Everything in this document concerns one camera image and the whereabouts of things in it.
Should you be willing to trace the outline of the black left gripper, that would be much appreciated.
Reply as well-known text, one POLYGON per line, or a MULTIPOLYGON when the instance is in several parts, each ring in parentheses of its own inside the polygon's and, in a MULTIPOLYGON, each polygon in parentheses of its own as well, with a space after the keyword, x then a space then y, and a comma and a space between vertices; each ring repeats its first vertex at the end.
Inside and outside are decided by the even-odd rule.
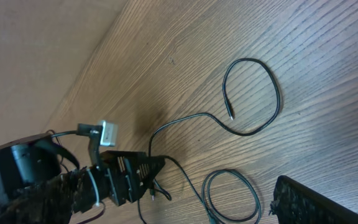
POLYGON ((165 165, 164 158, 142 156, 141 152, 105 151, 100 157, 106 169, 110 198, 117 206, 142 198, 165 165))

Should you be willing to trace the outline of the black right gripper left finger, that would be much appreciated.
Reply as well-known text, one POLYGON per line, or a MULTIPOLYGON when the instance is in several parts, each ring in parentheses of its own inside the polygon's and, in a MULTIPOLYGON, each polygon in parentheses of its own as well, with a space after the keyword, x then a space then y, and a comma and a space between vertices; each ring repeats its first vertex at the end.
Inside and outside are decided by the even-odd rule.
POLYGON ((85 174, 74 170, 21 189, 17 198, 0 205, 0 223, 69 223, 85 174))

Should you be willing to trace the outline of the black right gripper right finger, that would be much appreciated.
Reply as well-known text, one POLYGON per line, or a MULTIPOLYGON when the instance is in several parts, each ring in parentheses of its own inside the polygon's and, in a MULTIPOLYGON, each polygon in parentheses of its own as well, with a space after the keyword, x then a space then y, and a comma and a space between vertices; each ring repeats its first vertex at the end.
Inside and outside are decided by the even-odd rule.
POLYGON ((353 224, 358 214, 288 176, 278 177, 270 214, 286 224, 353 224))

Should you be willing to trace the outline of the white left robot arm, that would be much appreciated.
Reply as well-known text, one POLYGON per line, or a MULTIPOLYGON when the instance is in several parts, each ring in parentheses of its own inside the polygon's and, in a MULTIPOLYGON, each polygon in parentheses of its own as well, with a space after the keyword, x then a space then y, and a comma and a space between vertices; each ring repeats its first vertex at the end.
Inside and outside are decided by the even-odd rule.
POLYGON ((0 146, 0 206, 21 196, 39 201, 41 194, 52 191, 53 184, 57 192, 48 200, 58 205, 68 200, 73 212, 85 212, 105 198, 121 206, 141 199, 165 165, 163 157, 144 152, 100 152, 100 136, 88 137, 90 167, 80 167, 76 157, 55 143, 51 134, 0 146))

